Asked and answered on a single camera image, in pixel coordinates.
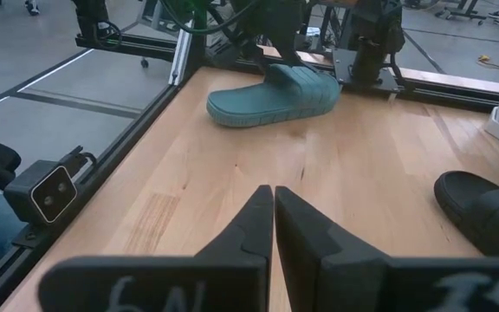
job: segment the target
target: wooden table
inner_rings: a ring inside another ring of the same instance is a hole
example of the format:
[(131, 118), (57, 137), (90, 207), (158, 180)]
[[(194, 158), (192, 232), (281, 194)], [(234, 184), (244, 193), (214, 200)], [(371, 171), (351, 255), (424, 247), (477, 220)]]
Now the wooden table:
[[(467, 170), (499, 184), (499, 141), (487, 114), (343, 94), (326, 115), (229, 129), (207, 94), (262, 77), (202, 68), (2, 306), (39, 311), (36, 287), (79, 255), (192, 255), (260, 184), (286, 185), (393, 256), (478, 257), (438, 208), (432, 187)], [(289, 311), (275, 249), (271, 311)]]

